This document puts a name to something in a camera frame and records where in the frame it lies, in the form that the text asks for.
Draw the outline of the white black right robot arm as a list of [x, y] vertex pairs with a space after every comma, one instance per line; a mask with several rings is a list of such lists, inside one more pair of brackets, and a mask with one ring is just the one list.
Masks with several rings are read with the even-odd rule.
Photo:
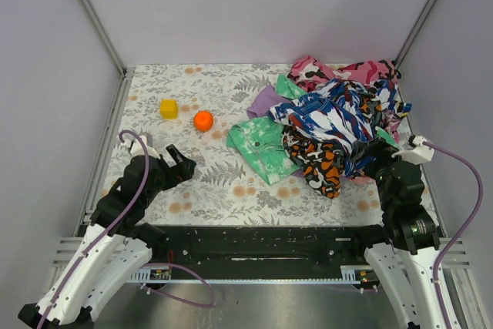
[[421, 165], [433, 156], [427, 140], [413, 136], [409, 149], [381, 137], [357, 143], [351, 158], [377, 185], [382, 224], [362, 227], [361, 243], [400, 328], [461, 326], [444, 278], [438, 225], [421, 203]]

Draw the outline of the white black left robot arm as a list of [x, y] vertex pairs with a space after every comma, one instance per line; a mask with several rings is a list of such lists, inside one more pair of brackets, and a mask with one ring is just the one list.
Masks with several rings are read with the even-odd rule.
[[30, 328], [92, 328], [104, 306], [142, 265], [166, 256], [166, 234], [141, 220], [163, 191], [193, 178], [196, 162], [175, 146], [169, 166], [152, 148], [132, 155], [122, 176], [99, 200], [69, 264], [18, 319]]

